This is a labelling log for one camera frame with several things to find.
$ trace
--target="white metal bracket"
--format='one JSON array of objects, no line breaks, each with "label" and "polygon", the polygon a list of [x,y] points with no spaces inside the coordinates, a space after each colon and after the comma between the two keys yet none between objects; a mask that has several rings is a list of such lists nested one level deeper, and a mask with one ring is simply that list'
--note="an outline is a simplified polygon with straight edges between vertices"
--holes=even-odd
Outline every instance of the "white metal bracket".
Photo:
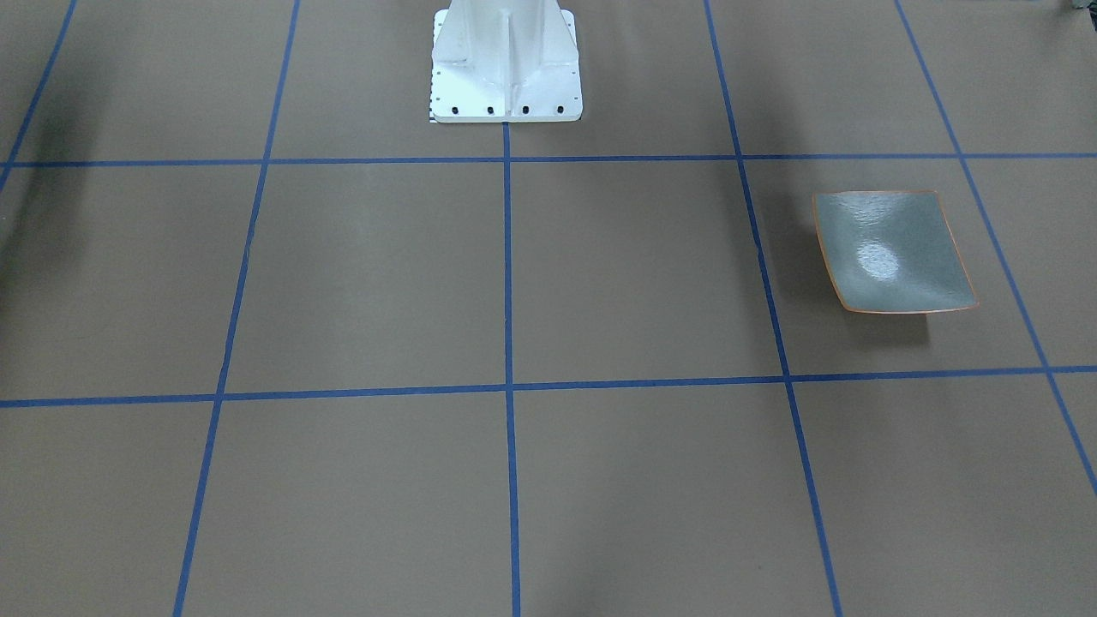
[{"label": "white metal bracket", "polygon": [[434,15],[437,122],[567,122],[583,115],[575,15],[556,0],[453,0]]}]

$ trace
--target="ceramic plate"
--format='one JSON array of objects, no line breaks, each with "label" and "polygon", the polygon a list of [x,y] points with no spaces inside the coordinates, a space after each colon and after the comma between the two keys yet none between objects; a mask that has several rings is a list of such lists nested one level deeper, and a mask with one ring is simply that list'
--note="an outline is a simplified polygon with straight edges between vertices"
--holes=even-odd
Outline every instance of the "ceramic plate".
[{"label": "ceramic plate", "polygon": [[815,228],[841,305],[937,313],[979,304],[932,191],[817,193]]}]

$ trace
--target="square plate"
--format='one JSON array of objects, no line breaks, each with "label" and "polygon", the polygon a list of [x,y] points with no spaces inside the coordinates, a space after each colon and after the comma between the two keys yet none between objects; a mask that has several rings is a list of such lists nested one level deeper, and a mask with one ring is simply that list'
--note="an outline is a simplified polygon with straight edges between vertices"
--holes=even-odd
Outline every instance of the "square plate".
[{"label": "square plate", "polygon": [[838,300],[855,313],[979,305],[932,191],[816,193],[815,229]]}]

